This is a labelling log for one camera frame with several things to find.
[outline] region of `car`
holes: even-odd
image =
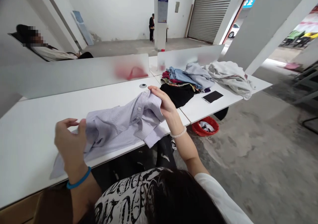
[[[238,31],[239,31],[239,26],[237,24],[234,24],[229,34],[229,38],[235,37]]]

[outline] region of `rolling shutter door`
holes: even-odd
[[[195,0],[188,37],[213,43],[231,0]]]

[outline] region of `red basket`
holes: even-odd
[[[205,121],[208,124],[210,124],[213,128],[214,131],[213,132],[208,132],[205,131],[204,129],[201,128],[201,126],[199,125],[200,121]],[[219,124],[210,116],[203,118],[202,120],[199,120],[195,123],[192,124],[192,130],[199,136],[210,136],[210,135],[214,135],[219,131]]]

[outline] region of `white sleeve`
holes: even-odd
[[[42,56],[48,61],[59,61],[63,59],[78,59],[78,57],[74,54],[68,54],[66,52],[59,51],[56,49],[50,49],[47,47],[33,47],[33,49],[40,56]]]
[[[194,178],[213,199],[228,224],[253,224],[249,217],[212,176],[198,173]]]

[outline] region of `frosted glass partition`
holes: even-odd
[[[164,71],[170,66],[185,70],[190,62],[199,62],[201,66],[210,64],[218,60],[223,48],[224,44],[159,52],[158,71]]]
[[[148,54],[0,66],[0,80],[28,99],[148,76]]]

